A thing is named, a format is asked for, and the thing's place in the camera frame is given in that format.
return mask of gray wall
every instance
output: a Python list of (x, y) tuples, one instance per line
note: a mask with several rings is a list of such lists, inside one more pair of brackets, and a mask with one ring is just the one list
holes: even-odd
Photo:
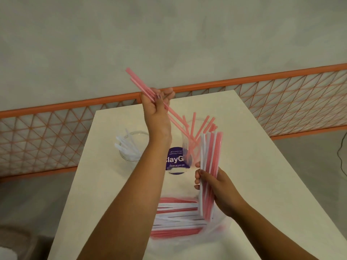
[(347, 0), (0, 0), (0, 111), (345, 63)]

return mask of white table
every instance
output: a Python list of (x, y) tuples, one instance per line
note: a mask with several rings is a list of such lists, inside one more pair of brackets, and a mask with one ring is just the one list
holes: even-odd
[[(255, 209), (320, 260), (347, 259), (347, 241), (234, 91), (174, 99), (180, 115), (216, 117), (224, 132), (220, 167)], [(97, 111), (55, 236), (49, 260), (76, 259), (89, 235), (130, 175), (116, 135), (147, 131), (142, 105)], [(173, 146), (181, 133), (172, 126)], [(162, 195), (191, 195), (195, 168), (166, 174)], [(194, 246), (169, 259), (259, 259), (233, 222), (220, 241)], [(144, 259), (152, 259), (145, 254)]]

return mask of purple sticker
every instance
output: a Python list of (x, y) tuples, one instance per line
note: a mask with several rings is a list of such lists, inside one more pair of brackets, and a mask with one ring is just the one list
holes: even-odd
[[(168, 157), (166, 160), (166, 170), (172, 168), (190, 168), (183, 161), (183, 149), (181, 147), (173, 147), (169, 149)], [(183, 172), (173, 172), (172, 174), (182, 174)]]

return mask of gray floor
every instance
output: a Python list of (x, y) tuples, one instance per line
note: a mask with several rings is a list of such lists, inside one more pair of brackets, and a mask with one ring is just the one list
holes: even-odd
[[(336, 152), (345, 131), (275, 141), (341, 233), (347, 238), (347, 177)], [(347, 139), (340, 156), (347, 172)], [(25, 227), (53, 237), (75, 173), (0, 184), (0, 224)]]

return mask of black cable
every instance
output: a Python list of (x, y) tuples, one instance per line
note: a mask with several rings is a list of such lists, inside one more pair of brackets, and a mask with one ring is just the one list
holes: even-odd
[(342, 149), (342, 145), (344, 144), (344, 139), (345, 139), (346, 135), (347, 135), (347, 132), (345, 133), (344, 137), (343, 137), (342, 140), (341, 140), (341, 146), (340, 146), (339, 150), (337, 151), (337, 157), (339, 157), (339, 159), (340, 159), (340, 161), (341, 161), (341, 165), (340, 165), (341, 171), (342, 171), (342, 172), (344, 173), (344, 175), (346, 175), (346, 177), (347, 177), (347, 174), (346, 174), (346, 173), (343, 171), (343, 169), (342, 169), (342, 159), (341, 159), (341, 157), (340, 157), (340, 155), (339, 155), (339, 152), (340, 152), (340, 150)]

